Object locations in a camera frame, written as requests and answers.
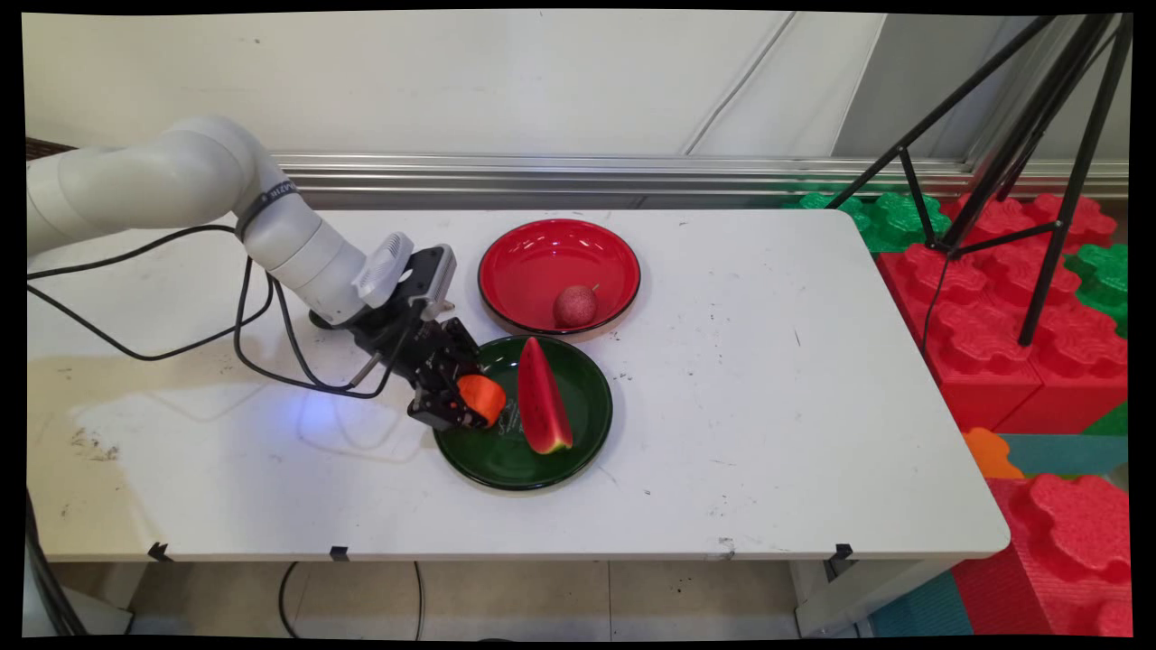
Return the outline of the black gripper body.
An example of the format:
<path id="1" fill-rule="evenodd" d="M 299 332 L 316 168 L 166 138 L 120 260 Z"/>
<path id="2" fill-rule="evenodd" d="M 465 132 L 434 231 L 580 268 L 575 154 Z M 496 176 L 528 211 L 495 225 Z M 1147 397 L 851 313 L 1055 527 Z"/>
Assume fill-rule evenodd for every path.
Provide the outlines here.
<path id="1" fill-rule="evenodd" d="M 438 350 L 451 339 L 474 340 L 459 318 L 423 320 L 416 305 L 368 310 L 348 322 L 348 330 L 360 349 L 378 353 L 392 374 L 408 382 L 420 371 L 439 374 Z"/>

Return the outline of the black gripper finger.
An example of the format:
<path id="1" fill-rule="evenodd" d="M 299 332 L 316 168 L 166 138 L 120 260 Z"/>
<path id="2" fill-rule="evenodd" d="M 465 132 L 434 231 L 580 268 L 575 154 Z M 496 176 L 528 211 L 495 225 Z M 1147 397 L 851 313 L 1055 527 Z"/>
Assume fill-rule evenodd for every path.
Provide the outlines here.
<path id="1" fill-rule="evenodd" d="M 483 376 L 477 344 L 473 339 L 451 339 L 438 350 L 438 370 L 449 385 L 457 385 L 462 376 Z"/>
<path id="2" fill-rule="evenodd" d="M 408 416 L 433 431 L 484 431 L 494 424 L 494 381 L 487 376 L 462 376 L 457 385 L 449 385 L 437 371 L 420 371 L 413 386 Z"/>

